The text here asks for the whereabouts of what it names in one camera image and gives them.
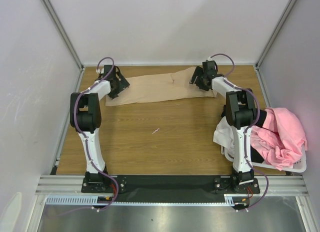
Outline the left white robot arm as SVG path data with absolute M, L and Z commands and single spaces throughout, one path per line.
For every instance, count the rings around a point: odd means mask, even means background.
M 111 99 L 130 86 L 118 66 L 105 65 L 98 69 L 98 78 L 83 92 L 70 95 L 70 125 L 78 133 L 86 158 L 86 173 L 82 182 L 83 193 L 104 193 L 111 187 L 116 191 L 115 182 L 108 175 L 102 157 L 99 129 L 102 123 L 100 100 Z

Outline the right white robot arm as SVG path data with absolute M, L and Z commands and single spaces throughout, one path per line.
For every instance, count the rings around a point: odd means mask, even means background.
M 254 181 L 250 135 L 260 115 L 256 97 L 251 90 L 238 87 L 219 74 L 215 61 L 204 61 L 201 67 L 197 66 L 189 83 L 205 91 L 215 90 L 225 98 L 225 118 L 234 136 L 235 154 L 229 182 L 234 192 L 241 193 Z

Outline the beige t shirt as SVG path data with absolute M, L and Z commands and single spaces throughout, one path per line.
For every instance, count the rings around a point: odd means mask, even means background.
M 195 71 L 190 67 L 175 73 L 144 75 L 127 78 L 130 86 L 111 99 L 106 97 L 107 107 L 134 103 L 151 103 L 197 97 L 216 97 L 214 90 L 201 90 L 190 79 Z

